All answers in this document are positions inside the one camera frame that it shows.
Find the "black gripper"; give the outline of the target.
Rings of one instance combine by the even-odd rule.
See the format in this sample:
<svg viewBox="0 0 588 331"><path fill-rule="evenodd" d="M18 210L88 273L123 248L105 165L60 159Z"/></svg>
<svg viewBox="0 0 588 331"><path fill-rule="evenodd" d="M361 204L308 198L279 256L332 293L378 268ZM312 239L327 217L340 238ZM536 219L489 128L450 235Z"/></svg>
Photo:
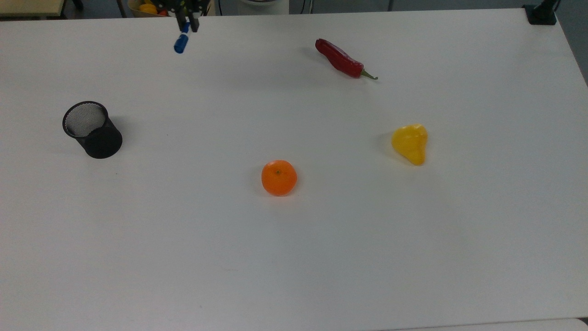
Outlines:
<svg viewBox="0 0 588 331"><path fill-rule="evenodd" d="M197 32L200 14L205 14L205 0L154 0L154 6L174 12L181 32L187 32L189 27L192 32Z"/></svg>

